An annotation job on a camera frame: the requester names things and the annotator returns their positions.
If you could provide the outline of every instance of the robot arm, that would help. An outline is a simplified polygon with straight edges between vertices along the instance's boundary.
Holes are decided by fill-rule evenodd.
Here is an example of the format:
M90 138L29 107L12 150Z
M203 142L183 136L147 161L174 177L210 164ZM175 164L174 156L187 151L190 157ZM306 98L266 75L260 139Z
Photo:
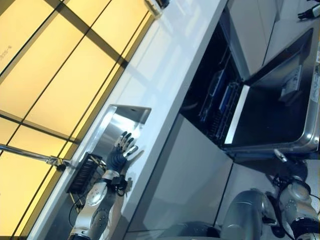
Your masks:
M86 196L68 240L99 240L105 231L119 182L124 181L120 173L127 157L138 150L137 146L129 147L134 140L130 137L131 133L124 132L114 144L106 160L106 171Z
M268 197L250 190L238 194L232 201L224 219L221 237L227 240L259 240L262 224L283 238L286 230L283 220L290 226L296 240L320 240L318 214L311 205L311 189L306 184L308 169L303 161L288 160L280 151L275 155L287 167L290 177L275 177L276 197Z

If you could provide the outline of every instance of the yellow glowing panel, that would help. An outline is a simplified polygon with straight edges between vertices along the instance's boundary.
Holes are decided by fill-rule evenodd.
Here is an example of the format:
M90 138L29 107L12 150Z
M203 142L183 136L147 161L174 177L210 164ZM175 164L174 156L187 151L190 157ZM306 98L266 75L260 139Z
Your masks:
M0 15L0 73L52 11L44 0L15 0Z
M135 41L137 40L137 38L140 36L140 34L142 34L142 30L144 29L144 27L146 26L148 20L152 17L150 12L146 12L146 16L143 19L143 22L141 23L140 27L137 29L137 31L135 32L134 36L132 37L132 39L130 40L129 44L126 46L122 56L126 57L127 54L129 53L129 51L131 50L131 48L133 47L133 44L135 43Z
M67 144L65 145L65 147L63 148L61 154L60 154L60 158L64 158L67 154L67 152L69 151L69 149L72 146L72 142L68 141Z
M116 74L117 70L119 69L119 67L120 66L117 64L115 66L115 68L112 70L112 72L109 75L108 79L105 81L105 83L103 84L101 90L98 92L98 94L96 95L96 98L93 100L92 104L90 105L88 111L83 116L83 119L81 120L79 125L76 127L74 133L72 134L73 138L76 138L78 136L79 132L81 131L82 127L85 125L87 119L89 118L90 114L94 110L94 108L97 105L99 99L102 97L103 93L106 91L107 87L109 86L112 78L115 76L115 74Z
M109 2L110 0L70 0L66 5L91 26Z
M17 127L17 123L0 117L0 144L7 144L9 138L12 136Z
M0 110L24 118L82 36L58 14L0 84Z
M142 0L112 0L92 29L122 53L146 13Z
M85 37L26 119L70 135L114 63Z
M65 141L21 126L10 146L44 155L57 155ZM50 165L3 152L0 157L0 236L11 236Z
M46 177L46 179L44 180L43 185L41 186L38 194L34 197L34 200L32 201L30 208L28 209L28 211L26 212L26 215L22 219L22 221L21 221L21 223L15 233L15 236L19 236L21 234L21 232L23 231L30 215L32 214L35 207L37 206L37 203L40 200L42 193L45 191L46 187L48 186L48 184L49 184L51 178L53 177L53 175L55 174L55 172L56 172L56 168L55 167L51 168L51 170L50 170L48 176Z

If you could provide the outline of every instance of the cable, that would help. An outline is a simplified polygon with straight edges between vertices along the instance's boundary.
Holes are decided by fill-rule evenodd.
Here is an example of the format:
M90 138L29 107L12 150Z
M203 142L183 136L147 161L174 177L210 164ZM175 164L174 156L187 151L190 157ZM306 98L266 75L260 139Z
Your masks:
M85 195L87 195L87 193L89 193L89 191L86 191L84 194L82 194L76 201L74 201L74 203L72 204L71 208L70 208L70 211L69 211L69 217L68 217L68 220L69 220L69 224L70 226L73 228L74 225L71 223L71 220L70 220L70 216L71 216L71 212L72 212L72 209L74 208L74 206L77 204L77 202L82 199Z
M310 196L312 196L312 197L314 197L314 198L316 198L316 199L318 199L320 201L320 197L318 197L316 195L313 195L313 194L310 194Z

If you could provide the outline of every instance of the sticker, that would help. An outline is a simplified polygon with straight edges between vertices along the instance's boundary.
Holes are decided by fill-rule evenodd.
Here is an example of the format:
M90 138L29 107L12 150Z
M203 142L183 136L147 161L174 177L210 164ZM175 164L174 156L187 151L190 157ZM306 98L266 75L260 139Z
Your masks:
M299 65L284 78L284 86L282 87L281 97L297 91L300 86L302 65Z
M319 91L320 91L320 76L317 74L313 75L310 99L316 103L319 102Z

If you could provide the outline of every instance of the white countertop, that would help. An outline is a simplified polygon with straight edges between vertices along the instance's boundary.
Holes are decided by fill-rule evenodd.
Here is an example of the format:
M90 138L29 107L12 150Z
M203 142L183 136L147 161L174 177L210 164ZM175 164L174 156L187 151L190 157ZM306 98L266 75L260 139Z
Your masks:
M151 108L136 142L143 153L126 173L126 179L133 182L131 191L116 202L105 238L110 238L114 229L112 239L125 235L226 3L227 0L171 0L160 19L151 25L100 111L97 119L110 104ZM98 127L96 120L72 159L79 159L83 149L90 152L91 135ZM48 218L57 199L54 196L62 192L63 183L71 174L72 171L65 171L61 176L29 239L37 239L41 222Z

